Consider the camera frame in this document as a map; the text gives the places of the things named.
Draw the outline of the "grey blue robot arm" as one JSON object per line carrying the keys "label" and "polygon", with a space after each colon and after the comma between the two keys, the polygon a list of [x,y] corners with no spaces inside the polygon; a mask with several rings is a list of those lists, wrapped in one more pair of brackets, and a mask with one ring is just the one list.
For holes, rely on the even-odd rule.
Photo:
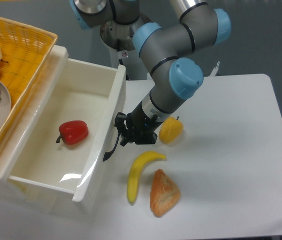
{"label": "grey blue robot arm", "polygon": [[163,29],[155,22],[141,19],[137,0],[72,0],[70,6],[83,29],[110,24],[114,49],[119,50],[127,34],[119,28],[130,27],[130,39],[137,56],[154,80],[154,87],[128,114],[118,113],[115,127],[117,144],[154,144],[156,129],[203,83],[201,68],[189,54],[217,45],[231,34],[230,17],[203,0],[173,0],[178,24]]}

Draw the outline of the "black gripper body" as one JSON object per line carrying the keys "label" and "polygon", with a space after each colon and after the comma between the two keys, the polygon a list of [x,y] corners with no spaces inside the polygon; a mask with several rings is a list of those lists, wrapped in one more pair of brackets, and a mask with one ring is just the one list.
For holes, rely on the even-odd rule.
{"label": "black gripper body", "polygon": [[126,123],[128,129],[128,142],[137,145],[153,145],[156,143],[158,115],[155,113],[148,117],[142,109],[135,109],[128,114]]}

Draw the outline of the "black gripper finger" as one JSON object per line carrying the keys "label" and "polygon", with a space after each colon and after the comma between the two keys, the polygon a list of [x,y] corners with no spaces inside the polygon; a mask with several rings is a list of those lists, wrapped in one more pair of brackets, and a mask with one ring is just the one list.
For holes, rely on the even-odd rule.
{"label": "black gripper finger", "polygon": [[134,142],[134,135],[133,133],[124,133],[121,134],[121,141],[120,145],[125,146],[126,144],[132,144]]}
{"label": "black gripper finger", "polygon": [[114,126],[117,128],[118,133],[125,137],[128,131],[126,125],[126,115],[122,112],[118,112],[114,119]]}

